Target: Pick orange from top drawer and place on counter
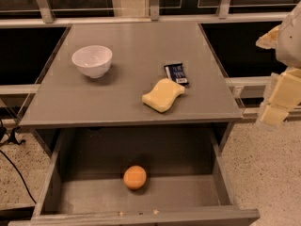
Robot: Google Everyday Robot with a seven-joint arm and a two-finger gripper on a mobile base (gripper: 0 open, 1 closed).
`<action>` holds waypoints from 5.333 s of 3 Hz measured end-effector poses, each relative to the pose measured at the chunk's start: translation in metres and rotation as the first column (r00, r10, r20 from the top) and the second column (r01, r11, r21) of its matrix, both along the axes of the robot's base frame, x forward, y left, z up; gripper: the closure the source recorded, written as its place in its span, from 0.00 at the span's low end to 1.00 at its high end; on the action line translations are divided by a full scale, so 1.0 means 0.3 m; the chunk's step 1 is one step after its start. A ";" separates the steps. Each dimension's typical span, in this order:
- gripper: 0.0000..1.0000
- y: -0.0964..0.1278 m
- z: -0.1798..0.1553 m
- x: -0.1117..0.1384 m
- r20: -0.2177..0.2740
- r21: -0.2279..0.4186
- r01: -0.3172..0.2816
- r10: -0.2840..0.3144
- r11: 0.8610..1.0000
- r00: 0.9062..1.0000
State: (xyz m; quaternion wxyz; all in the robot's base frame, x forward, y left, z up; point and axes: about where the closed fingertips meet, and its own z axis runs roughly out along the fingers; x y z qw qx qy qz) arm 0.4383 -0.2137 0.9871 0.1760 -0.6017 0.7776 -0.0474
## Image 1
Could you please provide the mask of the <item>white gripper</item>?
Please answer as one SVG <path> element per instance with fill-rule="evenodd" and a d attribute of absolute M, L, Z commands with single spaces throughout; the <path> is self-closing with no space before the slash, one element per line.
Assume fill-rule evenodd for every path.
<path fill-rule="evenodd" d="M 279 26 L 277 25 L 259 37 L 256 45 L 262 49 L 276 49 L 278 31 Z M 257 126 L 261 130 L 278 129 L 289 115 L 285 110 L 293 110 L 301 103 L 300 69 L 290 67 L 277 77 L 276 86 L 268 103 L 269 105 L 261 104 L 259 109 Z"/>

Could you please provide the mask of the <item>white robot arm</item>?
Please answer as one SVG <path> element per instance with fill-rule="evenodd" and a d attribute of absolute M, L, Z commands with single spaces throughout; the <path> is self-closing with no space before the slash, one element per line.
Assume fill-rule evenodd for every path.
<path fill-rule="evenodd" d="M 256 45 L 274 49 L 277 61 L 287 67 L 281 74 L 271 74 L 256 120 L 260 129 L 272 131 L 301 103 L 301 2 Z"/>

